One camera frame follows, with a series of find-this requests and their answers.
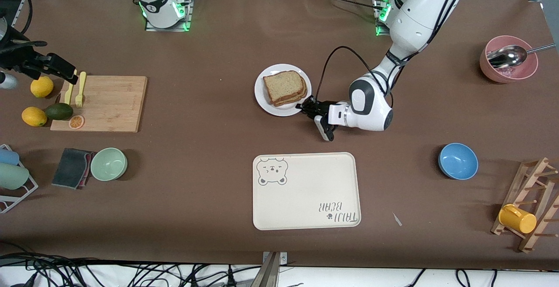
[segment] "avocado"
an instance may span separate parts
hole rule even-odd
[[[59,102],[57,104],[51,104],[45,109],[46,116],[52,120],[67,120],[72,117],[74,110],[69,104],[64,104]]]

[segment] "white plate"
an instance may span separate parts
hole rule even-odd
[[[282,104],[279,107],[275,107],[270,102],[270,97],[268,96],[266,85],[264,85],[264,76],[270,76],[285,71],[295,71],[299,73],[300,76],[302,76],[307,84],[307,94],[298,102],[294,102],[291,104]],[[311,96],[312,93],[313,88],[307,74],[305,74],[305,72],[303,72],[303,70],[301,70],[300,68],[297,68],[297,66],[292,66],[291,64],[275,64],[274,66],[270,66],[269,68],[263,70],[262,73],[260,73],[260,75],[256,79],[256,83],[254,84],[254,96],[256,96],[256,101],[258,101],[258,104],[260,104],[262,109],[264,109],[269,114],[273,114],[274,116],[278,117],[288,117],[300,112],[301,110],[295,108],[295,106],[297,104],[302,104],[302,102],[304,102],[306,98]]]
[[[361,221],[350,153],[262,155],[252,172],[252,221],[261,231],[355,227]]]

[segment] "orange slice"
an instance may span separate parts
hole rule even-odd
[[[72,130],[77,130],[81,128],[85,123],[86,118],[84,118],[83,116],[73,116],[68,122],[68,126],[70,126]]]

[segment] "white floor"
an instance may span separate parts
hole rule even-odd
[[[250,265],[235,265],[233,270],[243,269]],[[126,287],[136,274],[136,269],[116,265],[94,265],[90,266],[97,278],[106,287]],[[181,265],[180,272],[185,277],[190,273],[191,265]],[[218,271],[226,271],[227,265],[212,265],[200,271],[196,277],[202,279]],[[411,284],[420,270],[418,269],[352,269],[352,268],[328,268],[328,267],[282,267],[280,269],[278,287],[407,287]],[[100,287],[85,269],[81,269],[82,275],[88,283],[88,287]],[[252,269],[235,274],[237,282],[253,279],[258,269]],[[33,271],[26,271],[22,266],[0,268],[0,287],[9,287],[23,284],[32,275]],[[493,278],[493,271],[468,270],[469,280],[472,287],[489,287]],[[136,286],[152,287],[176,287],[178,279],[172,275],[163,275],[160,278],[167,281],[150,281],[158,273],[151,273],[136,282]],[[60,285],[62,281],[52,274],[52,279]],[[199,281],[201,287],[207,287],[216,277]],[[35,287],[47,287],[46,279],[41,277],[35,281]],[[461,287],[455,278],[454,270],[427,270],[419,279],[416,287]],[[559,286],[559,273],[542,273],[532,271],[499,271],[495,287],[557,287]]]

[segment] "wooden cutting board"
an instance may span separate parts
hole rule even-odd
[[[60,102],[68,89],[64,83]],[[81,132],[138,132],[145,89],[148,78],[145,76],[88,76],[83,92],[83,106],[76,107],[79,82],[72,91],[70,106],[74,115],[82,115],[86,122],[82,128],[72,130],[68,121],[52,120],[52,131]]]

